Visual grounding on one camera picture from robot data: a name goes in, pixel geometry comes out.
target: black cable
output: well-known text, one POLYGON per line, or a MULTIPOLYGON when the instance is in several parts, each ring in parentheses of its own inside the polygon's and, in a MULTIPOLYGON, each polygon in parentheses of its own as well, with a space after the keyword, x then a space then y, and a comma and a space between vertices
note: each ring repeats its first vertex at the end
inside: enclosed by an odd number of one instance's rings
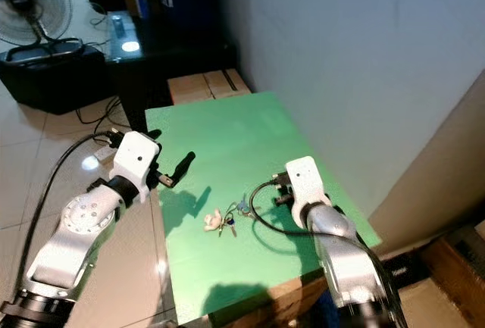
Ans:
POLYGON ((27 265, 27 258, 29 256, 30 245, 32 244, 33 234, 36 231, 37 222, 39 222, 40 214, 42 213, 42 209, 45 204, 45 200, 47 199, 47 195, 49 190, 51 189, 52 183, 54 182, 54 178, 58 173, 61 165, 66 161, 66 159, 73 153, 74 150, 79 148, 84 142, 94 139, 97 136, 109 136, 111 133, 108 131, 104 131, 101 133, 93 133, 87 136, 84 136, 82 139, 76 141, 73 145, 71 145, 64 154, 57 160, 54 167, 51 170, 51 173, 48 177, 47 183, 44 185, 44 189, 40 194, 39 201, 37 203, 36 210, 33 214, 32 220, 30 221, 29 230, 27 231, 27 236, 25 238, 25 242, 23 243, 22 249, 22 257, 20 258, 20 266, 17 273, 17 278, 15 279, 15 293, 21 288, 23 275, 25 273, 25 268, 27 265))
POLYGON ((275 185, 276 182, 270 181, 266 183, 260 184, 256 189, 252 192, 251 196, 249 197, 249 208, 251 209, 252 215, 258 220, 259 222, 263 223, 266 227, 268 227, 270 230, 273 230, 278 233, 282 233, 288 236, 299 236, 299 237, 311 237, 311 236, 325 236, 325 237, 333 237, 337 238, 343 242, 349 243, 351 245, 354 245, 357 248, 360 248, 361 250, 365 251, 369 258, 372 260, 372 263, 374 264, 375 268, 377 269, 377 272, 380 275, 380 278, 383 280, 383 285, 384 285, 384 290, 386 291, 386 295, 390 301, 391 304, 391 310, 392 312, 397 314, 397 319, 399 322, 399 325, 403 328, 407 328, 407 323, 404 318, 404 314, 402 313, 402 308, 401 308, 401 299, 399 298, 399 294, 396 292, 396 290, 393 288, 391 279, 384 269, 382 263, 380 262, 379 257, 375 254, 374 251, 372 251, 369 247, 366 245, 356 242, 352 239, 348 239, 344 236, 339 236, 335 235, 333 233, 327 233, 327 232, 315 232, 315 231, 286 231, 282 230, 276 226, 273 226, 271 223, 268 223, 266 220, 261 217, 258 212, 256 211, 253 201, 255 196, 263 189, 266 188, 267 186, 272 186, 275 185))

